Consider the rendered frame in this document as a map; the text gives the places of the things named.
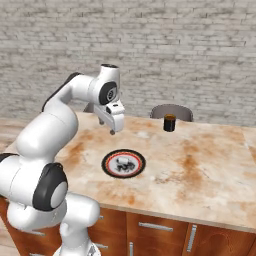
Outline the grey chair back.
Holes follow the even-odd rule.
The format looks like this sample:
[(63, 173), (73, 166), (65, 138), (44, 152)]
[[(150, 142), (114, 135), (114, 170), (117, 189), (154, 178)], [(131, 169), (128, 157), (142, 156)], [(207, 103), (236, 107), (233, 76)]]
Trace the grey chair back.
[(176, 104), (157, 105), (152, 109), (150, 117), (153, 119), (160, 119), (163, 118), (166, 114), (173, 114), (177, 119), (182, 121), (193, 121), (192, 111), (187, 107)]

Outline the black cup of hot chocolate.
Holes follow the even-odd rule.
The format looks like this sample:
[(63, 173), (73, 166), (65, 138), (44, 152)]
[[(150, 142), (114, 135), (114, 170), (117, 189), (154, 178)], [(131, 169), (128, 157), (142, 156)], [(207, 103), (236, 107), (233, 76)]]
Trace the black cup of hot chocolate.
[(173, 114), (166, 114), (164, 116), (163, 129), (166, 132), (173, 132), (175, 130), (175, 125), (176, 125), (176, 116)]

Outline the black red rimmed plate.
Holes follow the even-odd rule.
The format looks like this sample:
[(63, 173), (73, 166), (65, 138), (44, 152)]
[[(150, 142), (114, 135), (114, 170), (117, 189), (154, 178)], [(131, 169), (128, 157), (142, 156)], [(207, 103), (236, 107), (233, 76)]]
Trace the black red rimmed plate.
[[(129, 160), (128, 166), (119, 166), (116, 162), (118, 157)], [(114, 178), (133, 178), (143, 172), (146, 167), (145, 158), (137, 151), (130, 149), (118, 149), (108, 153), (101, 162), (103, 171)]]

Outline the brown wooden cupboard door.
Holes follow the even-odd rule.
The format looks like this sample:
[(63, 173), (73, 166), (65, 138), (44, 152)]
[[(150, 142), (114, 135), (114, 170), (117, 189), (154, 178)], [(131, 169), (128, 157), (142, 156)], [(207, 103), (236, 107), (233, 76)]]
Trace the brown wooden cupboard door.
[(192, 225), (188, 225), (182, 256), (256, 256), (256, 234), (199, 224), (195, 224), (192, 250), (187, 252)]

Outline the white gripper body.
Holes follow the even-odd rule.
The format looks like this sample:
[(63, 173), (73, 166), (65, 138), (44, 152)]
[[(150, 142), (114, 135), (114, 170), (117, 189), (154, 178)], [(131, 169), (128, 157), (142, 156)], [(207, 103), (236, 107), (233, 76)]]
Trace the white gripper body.
[(94, 113), (104, 121), (110, 130), (120, 132), (124, 127), (124, 106), (121, 103), (109, 103), (105, 106), (95, 105)]

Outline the brown wooden drawer front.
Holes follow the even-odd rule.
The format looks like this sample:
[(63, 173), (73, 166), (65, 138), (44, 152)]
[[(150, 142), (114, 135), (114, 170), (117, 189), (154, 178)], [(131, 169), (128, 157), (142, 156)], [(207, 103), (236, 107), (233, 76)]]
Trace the brown wooden drawer front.
[(88, 228), (92, 242), (108, 246), (108, 249), (99, 248), (102, 256), (127, 256), (126, 213), (101, 208), (100, 215), (104, 219), (98, 219)]
[[(138, 222), (153, 223), (172, 227), (173, 232), (144, 228)], [(133, 242), (134, 256), (182, 256), (188, 224), (186, 222), (146, 216), (126, 214), (127, 255), (129, 242)]]

